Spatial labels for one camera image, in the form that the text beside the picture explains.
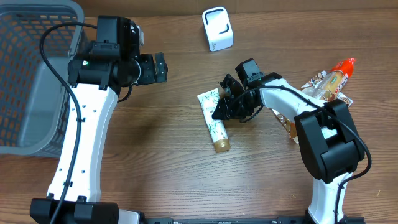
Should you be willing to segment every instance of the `wood grain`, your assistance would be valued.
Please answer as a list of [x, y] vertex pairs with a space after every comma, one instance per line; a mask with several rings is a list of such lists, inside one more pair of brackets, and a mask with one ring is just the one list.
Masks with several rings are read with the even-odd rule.
[[398, 8], [397, 0], [75, 0], [86, 17], [189, 16], [223, 6], [229, 13]]
[[[142, 53], [164, 52], [167, 83], [139, 86], [111, 118], [101, 170], [102, 201], [148, 217], [261, 218], [303, 215], [312, 177], [299, 146], [267, 110], [227, 121], [232, 149], [216, 154], [197, 95], [254, 58], [300, 87], [338, 61], [357, 59], [343, 92], [373, 157], [348, 184], [344, 211], [367, 223], [398, 223], [398, 9], [231, 15], [234, 45], [210, 53], [200, 16], [137, 17]], [[87, 29], [89, 37], [95, 32]], [[30, 200], [44, 197], [57, 159], [0, 156], [0, 222], [32, 223]], [[358, 170], [363, 170], [361, 162]]]

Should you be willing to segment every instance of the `table top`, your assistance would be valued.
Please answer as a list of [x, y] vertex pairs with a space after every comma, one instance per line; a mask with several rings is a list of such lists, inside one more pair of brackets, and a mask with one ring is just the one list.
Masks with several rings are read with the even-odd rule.
[[[398, 9], [232, 14], [234, 45], [219, 52], [209, 52], [201, 16], [133, 19], [145, 32], [141, 53], [163, 52], [169, 79], [137, 86], [117, 105], [104, 148], [102, 201], [147, 217], [303, 215], [313, 179], [274, 115], [263, 110], [246, 124], [225, 121], [231, 150], [216, 154], [197, 95], [218, 88], [227, 73], [238, 78], [235, 66], [249, 58], [297, 88], [356, 58], [342, 92], [354, 100], [349, 110], [373, 166], [348, 184], [344, 212], [367, 223], [398, 223]], [[30, 200], [45, 197], [57, 164], [0, 156], [0, 222], [33, 222]], [[358, 171], [365, 166], [360, 162]]]

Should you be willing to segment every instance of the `brown cap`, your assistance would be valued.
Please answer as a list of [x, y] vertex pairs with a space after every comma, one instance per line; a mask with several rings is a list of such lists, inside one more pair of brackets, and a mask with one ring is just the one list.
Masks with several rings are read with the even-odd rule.
[[231, 145], [229, 144], [228, 139], [220, 139], [214, 142], [214, 148], [216, 149], [216, 152], [225, 152], [231, 149]]

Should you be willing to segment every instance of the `tube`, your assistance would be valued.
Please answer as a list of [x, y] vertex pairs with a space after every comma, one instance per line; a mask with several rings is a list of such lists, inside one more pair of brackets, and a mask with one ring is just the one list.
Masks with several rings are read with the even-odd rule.
[[216, 152], [230, 150], [231, 145], [229, 144], [223, 121], [213, 120], [211, 117], [217, 107], [218, 100], [220, 100], [218, 89], [202, 93], [198, 95], [198, 99]]

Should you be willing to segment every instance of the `plastic crate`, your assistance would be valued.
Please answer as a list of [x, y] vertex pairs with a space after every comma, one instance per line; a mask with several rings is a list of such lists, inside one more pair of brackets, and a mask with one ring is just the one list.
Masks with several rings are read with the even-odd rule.
[[[63, 22], [84, 22], [72, 1], [0, 3], [0, 154], [59, 157], [68, 120], [68, 95], [42, 61], [41, 35]], [[83, 29], [61, 27], [45, 40], [45, 53], [67, 80], [67, 65], [87, 43]]]

